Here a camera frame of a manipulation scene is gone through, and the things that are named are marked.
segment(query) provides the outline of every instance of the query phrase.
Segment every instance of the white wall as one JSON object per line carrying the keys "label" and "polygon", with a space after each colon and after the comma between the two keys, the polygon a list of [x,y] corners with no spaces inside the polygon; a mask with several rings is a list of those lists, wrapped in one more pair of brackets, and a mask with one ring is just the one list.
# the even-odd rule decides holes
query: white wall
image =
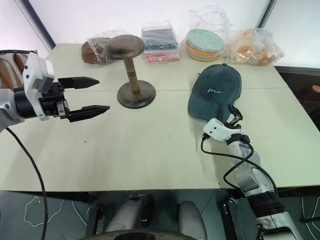
{"label": "white wall", "polygon": [[123,29],[140,36],[147,22],[169,20],[182,40],[189,29],[189,10],[209,5],[225,9],[233,29],[254,28],[268,0],[30,0],[58,43],[83,43],[100,32]]}
{"label": "white wall", "polygon": [[0,0],[0,49],[38,50],[43,58],[49,54],[14,0]]}
{"label": "white wall", "polygon": [[264,28],[285,54],[275,65],[320,68],[320,0],[278,0]]}

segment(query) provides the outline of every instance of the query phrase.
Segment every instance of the cap logo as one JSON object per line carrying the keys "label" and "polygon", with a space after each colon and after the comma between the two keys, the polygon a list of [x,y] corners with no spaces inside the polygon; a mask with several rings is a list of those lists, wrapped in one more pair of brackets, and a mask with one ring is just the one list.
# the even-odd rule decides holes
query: cap logo
{"label": "cap logo", "polygon": [[207,93],[208,93],[208,92],[214,92],[214,93],[216,93],[216,94],[222,94],[222,92],[217,91],[217,90],[212,89],[212,88],[209,88],[208,91],[207,91]]}

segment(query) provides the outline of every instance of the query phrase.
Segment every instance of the table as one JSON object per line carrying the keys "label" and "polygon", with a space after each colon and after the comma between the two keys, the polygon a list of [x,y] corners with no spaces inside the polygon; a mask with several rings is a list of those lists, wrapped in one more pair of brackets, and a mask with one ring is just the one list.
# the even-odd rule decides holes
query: table
{"label": "table", "polygon": [[[180,61],[148,64],[135,58],[138,79],[153,84],[156,98],[141,109],[122,107],[117,90],[127,81],[122,61],[86,64],[81,44],[58,44],[48,56],[57,78],[87,76],[100,84],[67,90],[71,110],[110,105],[93,119],[69,123],[27,119],[12,126],[42,174],[47,191],[227,188],[228,158],[201,152],[205,121],[188,115],[187,105],[198,73],[212,64],[186,55]],[[235,102],[242,128],[259,153],[262,167],[278,187],[319,185],[320,133],[272,65],[230,64],[242,76]],[[225,143],[206,141],[205,149],[227,152]],[[0,190],[39,191],[37,175],[15,140],[0,135]]]}

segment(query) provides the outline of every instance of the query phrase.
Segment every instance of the stack of plates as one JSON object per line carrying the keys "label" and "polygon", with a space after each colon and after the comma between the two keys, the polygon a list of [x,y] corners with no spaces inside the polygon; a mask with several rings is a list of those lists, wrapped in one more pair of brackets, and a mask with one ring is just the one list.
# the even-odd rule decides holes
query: stack of plates
{"label": "stack of plates", "polygon": [[212,31],[192,29],[186,35],[185,46],[190,57],[209,62],[220,56],[225,43]]}

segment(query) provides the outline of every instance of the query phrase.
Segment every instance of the floor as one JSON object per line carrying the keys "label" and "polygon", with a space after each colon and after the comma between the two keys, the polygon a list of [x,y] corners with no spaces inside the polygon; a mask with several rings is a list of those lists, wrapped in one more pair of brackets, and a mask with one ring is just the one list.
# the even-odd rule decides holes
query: floor
{"label": "floor", "polygon": [[[177,205],[183,200],[193,201],[201,212],[208,239],[225,240],[226,235],[217,202],[228,195],[226,190],[158,190],[158,191],[113,191],[99,193],[94,204],[103,204],[104,217],[98,224],[98,232],[103,232],[116,210],[130,197],[138,194],[152,194],[154,208],[149,228],[157,230],[177,231]],[[304,240],[314,240],[305,224],[299,222],[302,216],[301,198],[287,197],[281,199],[288,212],[291,214],[296,226]],[[315,197],[304,199],[304,210],[310,217],[314,206]],[[43,200],[41,197],[34,199],[33,195],[0,191],[0,239],[5,240],[35,240],[40,239],[42,225],[32,227],[24,221],[25,207],[27,206],[26,219],[34,225],[43,221]],[[49,218],[59,211],[62,200],[49,198]],[[74,205],[85,221],[88,220],[87,210],[89,205],[83,202],[74,202]],[[245,199],[237,204],[242,227],[246,239],[256,239],[257,227],[255,217]],[[316,216],[320,216],[318,207]],[[320,240],[320,232],[310,224],[314,236]],[[55,215],[48,224],[46,240],[76,240],[85,236],[86,226],[79,218],[73,204],[65,200],[61,211]]]}

